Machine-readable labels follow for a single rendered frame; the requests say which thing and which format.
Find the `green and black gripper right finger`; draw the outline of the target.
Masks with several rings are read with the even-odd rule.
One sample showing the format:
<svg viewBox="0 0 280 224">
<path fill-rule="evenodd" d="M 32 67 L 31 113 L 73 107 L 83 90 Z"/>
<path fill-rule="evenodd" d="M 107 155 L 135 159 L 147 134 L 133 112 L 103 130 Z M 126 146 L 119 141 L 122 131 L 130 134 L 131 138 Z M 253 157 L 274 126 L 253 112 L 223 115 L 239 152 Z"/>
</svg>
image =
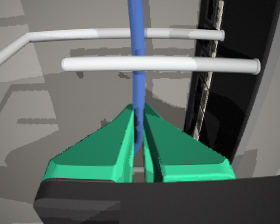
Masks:
<svg viewBox="0 0 280 224">
<path fill-rule="evenodd" d="M 147 103 L 143 160 L 145 182 L 153 182 L 153 173 L 154 182 L 236 179 L 227 158 L 163 120 Z"/>
</svg>

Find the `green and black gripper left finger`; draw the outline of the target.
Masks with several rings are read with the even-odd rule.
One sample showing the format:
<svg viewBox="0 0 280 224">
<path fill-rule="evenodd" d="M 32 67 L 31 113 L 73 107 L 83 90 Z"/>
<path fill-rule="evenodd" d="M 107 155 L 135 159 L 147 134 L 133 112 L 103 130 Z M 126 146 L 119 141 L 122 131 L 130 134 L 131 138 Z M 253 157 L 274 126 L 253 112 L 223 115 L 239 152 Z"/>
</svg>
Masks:
<svg viewBox="0 0 280 224">
<path fill-rule="evenodd" d="M 134 113 L 133 104 L 128 104 L 113 121 L 52 158 L 42 181 L 72 178 L 132 182 L 133 155 Z"/>
</svg>

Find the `blue cable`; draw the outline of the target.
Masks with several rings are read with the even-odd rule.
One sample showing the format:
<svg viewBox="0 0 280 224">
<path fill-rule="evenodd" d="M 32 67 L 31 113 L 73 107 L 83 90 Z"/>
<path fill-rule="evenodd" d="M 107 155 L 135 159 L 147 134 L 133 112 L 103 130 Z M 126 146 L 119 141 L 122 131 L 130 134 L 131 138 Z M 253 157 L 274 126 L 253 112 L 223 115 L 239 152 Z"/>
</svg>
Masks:
<svg viewBox="0 0 280 224">
<path fill-rule="evenodd" d="M 128 0 L 132 56 L 145 56 L 143 0 Z M 143 139 L 145 71 L 133 72 L 134 155 Z"/>
</svg>

